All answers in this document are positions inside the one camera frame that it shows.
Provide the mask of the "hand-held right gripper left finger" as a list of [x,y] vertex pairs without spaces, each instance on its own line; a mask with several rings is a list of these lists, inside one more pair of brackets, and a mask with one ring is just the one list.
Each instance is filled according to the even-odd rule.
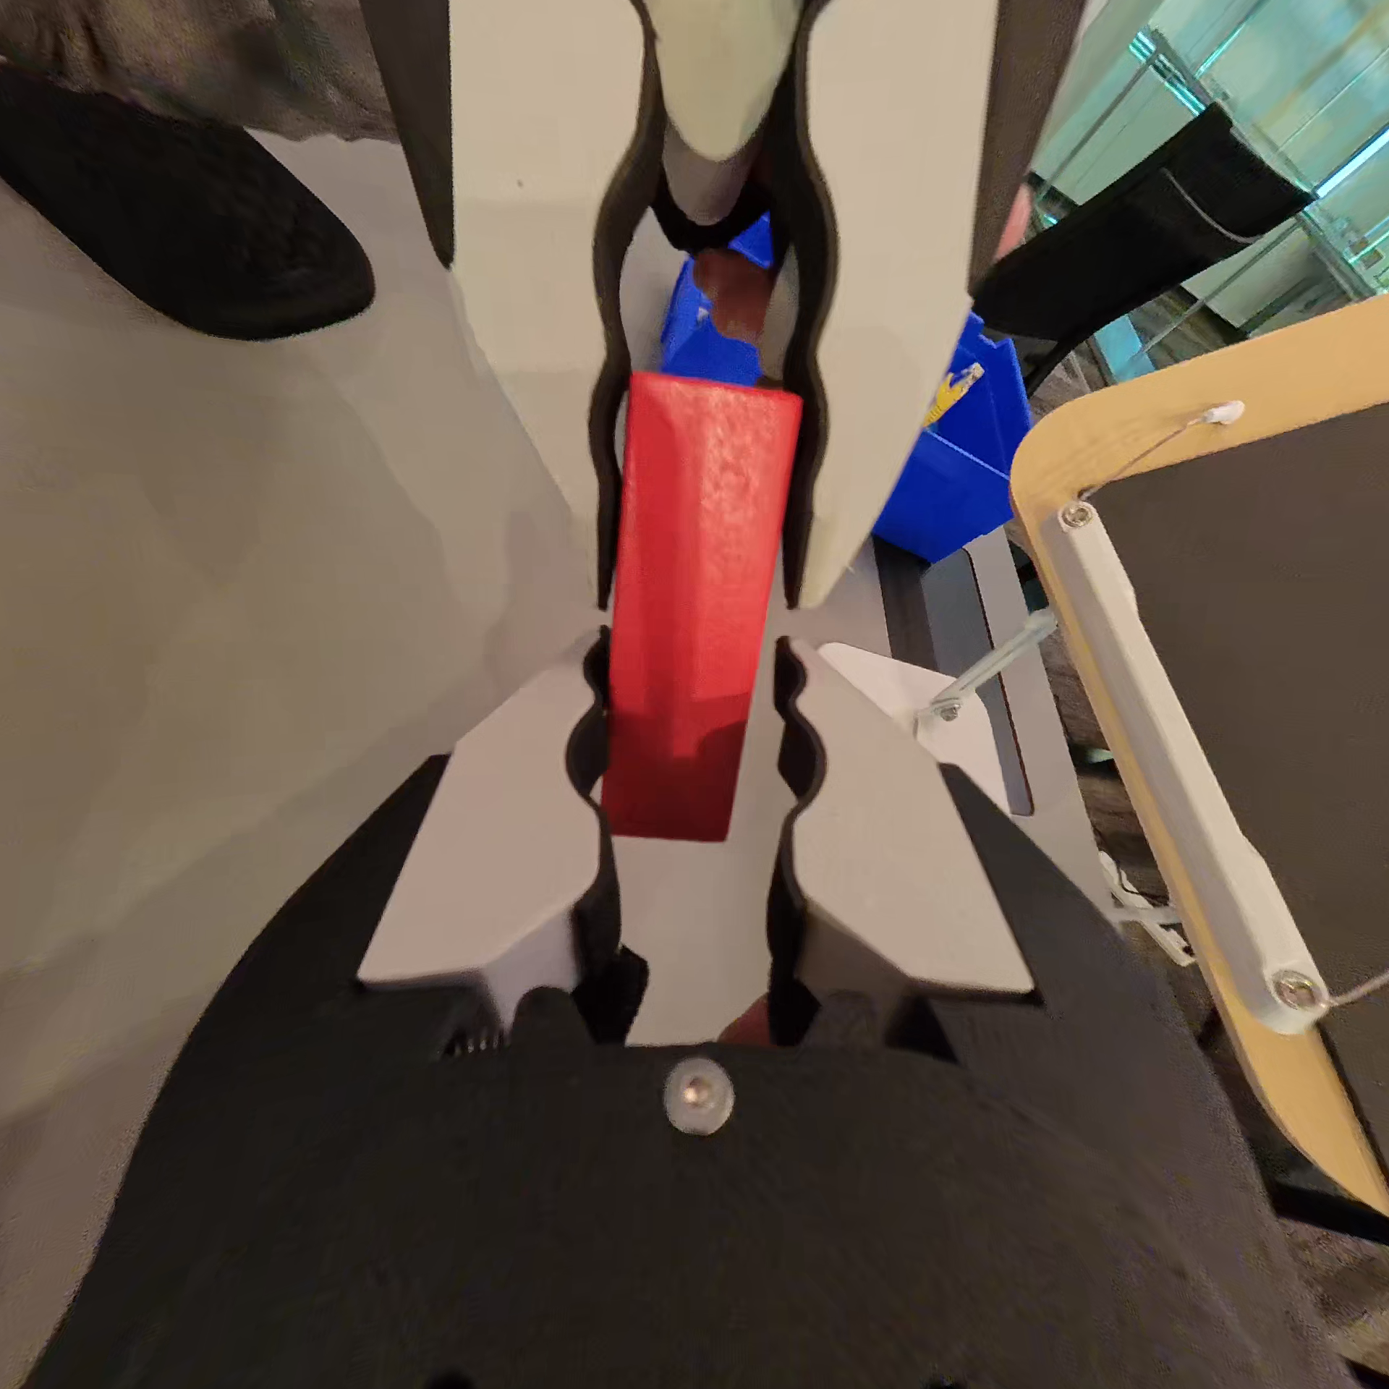
[[611,826],[607,636],[586,636],[468,731],[358,967],[371,988],[460,984],[491,1020],[537,988],[634,1020]]

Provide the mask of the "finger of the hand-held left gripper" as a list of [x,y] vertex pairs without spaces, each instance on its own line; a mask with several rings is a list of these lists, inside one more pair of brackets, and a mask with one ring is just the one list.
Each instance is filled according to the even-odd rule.
[[620,272],[664,132],[645,4],[449,4],[451,274],[596,596],[615,583],[632,379]]
[[809,4],[778,154],[799,270],[786,385],[807,407],[786,598],[830,596],[894,491],[968,316],[993,2]]

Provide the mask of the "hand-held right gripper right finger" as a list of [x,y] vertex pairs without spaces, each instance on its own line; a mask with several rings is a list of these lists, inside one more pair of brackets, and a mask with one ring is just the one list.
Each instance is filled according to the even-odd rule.
[[[949,683],[927,714],[951,720],[972,691]],[[820,647],[782,638],[772,702],[778,773],[793,807],[769,896],[772,1020],[809,1020],[837,992],[894,1020],[919,993],[1026,997],[1033,976],[940,763],[850,685]]]

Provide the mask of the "blue plastic bin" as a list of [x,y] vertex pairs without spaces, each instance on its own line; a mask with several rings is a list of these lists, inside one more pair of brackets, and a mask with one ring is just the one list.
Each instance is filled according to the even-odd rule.
[[[757,348],[715,331],[693,265],[687,257],[670,295],[660,371],[753,388]],[[982,381],[936,426],[917,434],[873,527],[873,537],[930,565],[1012,518],[1012,461],[1033,426],[1016,348],[989,339],[976,314],[965,322],[948,373],[970,362],[984,366]]]

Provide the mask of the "long red rectangular bar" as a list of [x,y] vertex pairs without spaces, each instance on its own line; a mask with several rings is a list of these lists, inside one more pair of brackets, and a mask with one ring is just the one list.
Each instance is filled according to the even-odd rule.
[[616,837],[729,834],[799,430],[788,392],[632,377],[601,784]]

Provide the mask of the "person's left forearm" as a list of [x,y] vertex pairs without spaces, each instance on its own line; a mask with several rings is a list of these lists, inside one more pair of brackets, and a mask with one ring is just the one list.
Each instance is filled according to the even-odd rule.
[[181,120],[400,141],[360,2],[4,2],[2,57]]

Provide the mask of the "person's left hand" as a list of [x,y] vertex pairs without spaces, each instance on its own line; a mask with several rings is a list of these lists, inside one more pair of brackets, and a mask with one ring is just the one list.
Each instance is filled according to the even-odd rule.
[[694,259],[693,280],[710,303],[710,318],[725,339],[761,347],[776,274],[738,251],[704,251]]

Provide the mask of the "yellow item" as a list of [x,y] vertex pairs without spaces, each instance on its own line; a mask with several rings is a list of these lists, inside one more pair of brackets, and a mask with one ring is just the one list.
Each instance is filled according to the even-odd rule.
[[982,377],[984,366],[980,362],[970,362],[959,373],[948,373],[925,413],[923,430],[936,426],[946,413],[951,411],[982,381]]

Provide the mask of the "black mesh chair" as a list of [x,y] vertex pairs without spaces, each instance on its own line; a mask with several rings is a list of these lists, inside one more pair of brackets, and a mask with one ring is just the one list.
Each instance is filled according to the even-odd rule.
[[974,291],[974,314],[993,333],[1069,350],[1258,244],[1313,198],[1210,107],[997,261]]

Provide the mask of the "black backdrop board stand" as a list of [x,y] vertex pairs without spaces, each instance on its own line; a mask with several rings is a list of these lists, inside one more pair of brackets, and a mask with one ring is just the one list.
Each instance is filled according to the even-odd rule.
[[1385,295],[1052,411],[1012,466],[1241,1068],[1385,1241]]

